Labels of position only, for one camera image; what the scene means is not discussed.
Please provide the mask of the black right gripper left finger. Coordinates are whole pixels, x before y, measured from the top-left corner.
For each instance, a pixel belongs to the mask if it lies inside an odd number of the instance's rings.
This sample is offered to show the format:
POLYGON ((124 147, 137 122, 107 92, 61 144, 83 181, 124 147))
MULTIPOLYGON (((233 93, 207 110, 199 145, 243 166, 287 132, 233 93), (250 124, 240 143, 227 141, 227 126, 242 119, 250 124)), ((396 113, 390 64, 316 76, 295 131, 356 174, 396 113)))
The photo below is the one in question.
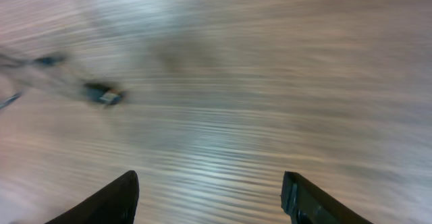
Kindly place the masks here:
POLYGON ((138 175, 129 170, 46 224, 133 224, 139 191, 138 175))

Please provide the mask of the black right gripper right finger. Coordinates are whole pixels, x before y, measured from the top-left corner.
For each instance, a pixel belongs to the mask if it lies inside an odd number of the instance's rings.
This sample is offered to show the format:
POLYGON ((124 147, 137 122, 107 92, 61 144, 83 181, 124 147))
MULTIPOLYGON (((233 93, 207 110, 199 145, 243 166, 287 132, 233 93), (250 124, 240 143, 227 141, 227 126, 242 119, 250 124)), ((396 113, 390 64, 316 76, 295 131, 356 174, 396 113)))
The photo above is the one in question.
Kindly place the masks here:
POLYGON ((286 171, 281 208, 292 224, 372 224, 299 173, 286 171))

